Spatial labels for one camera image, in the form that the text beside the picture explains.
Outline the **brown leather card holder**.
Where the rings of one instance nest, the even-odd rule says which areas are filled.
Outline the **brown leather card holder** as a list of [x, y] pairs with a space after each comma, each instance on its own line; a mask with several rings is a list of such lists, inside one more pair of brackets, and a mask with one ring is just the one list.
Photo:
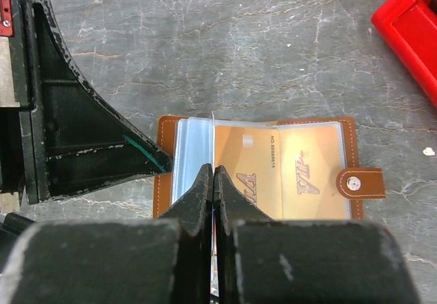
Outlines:
[[318, 122], [338, 122], [342, 125], [346, 166], [337, 174], [335, 184], [339, 194], [349, 201], [350, 219], [362, 219], [364, 201], [384, 198], [384, 180], [380, 169], [359, 165], [355, 121], [349, 117], [243, 122], [162, 116], [158, 122], [157, 142], [171, 155], [173, 171], [157, 176], [154, 181], [154, 216], [163, 214], [191, 188], [202, 165], [223, 167], [214, 162], [215, 127], [219, 124], [271, 125], [278, 130], [279, 126]]

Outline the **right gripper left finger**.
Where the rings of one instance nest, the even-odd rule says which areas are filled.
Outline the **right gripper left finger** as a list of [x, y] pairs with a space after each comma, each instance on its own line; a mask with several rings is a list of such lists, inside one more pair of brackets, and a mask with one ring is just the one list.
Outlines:
[[213, 173], [157, 219], [46, 221], [16, 241], [2, 303], [208, 303]]

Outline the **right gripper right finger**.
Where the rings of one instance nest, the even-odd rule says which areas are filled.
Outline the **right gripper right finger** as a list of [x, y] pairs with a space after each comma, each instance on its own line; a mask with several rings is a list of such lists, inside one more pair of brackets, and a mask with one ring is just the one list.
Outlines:
[[275, 221], [214, 173], [222, 303], [419, 303], [399, 245], [357, 220]]

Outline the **red plastic bin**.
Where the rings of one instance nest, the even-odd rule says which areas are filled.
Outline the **red plastic bin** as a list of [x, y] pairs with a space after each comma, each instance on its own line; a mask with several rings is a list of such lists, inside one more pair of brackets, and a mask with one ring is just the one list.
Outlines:
[[387, 0], [371, 21], [436, 104], [436, 13], [433, 0]]

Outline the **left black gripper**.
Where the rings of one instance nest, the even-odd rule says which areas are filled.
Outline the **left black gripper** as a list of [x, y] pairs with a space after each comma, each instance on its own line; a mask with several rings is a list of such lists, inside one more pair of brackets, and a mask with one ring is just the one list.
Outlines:
[[[20, 115], [30, 106], [25, 160]], [[2, 212], [20, 210], [25, 171], [27, 200], [39, 204], [171, 168], [171, 157], [83, 76], [49, 0], [1, 0]]]

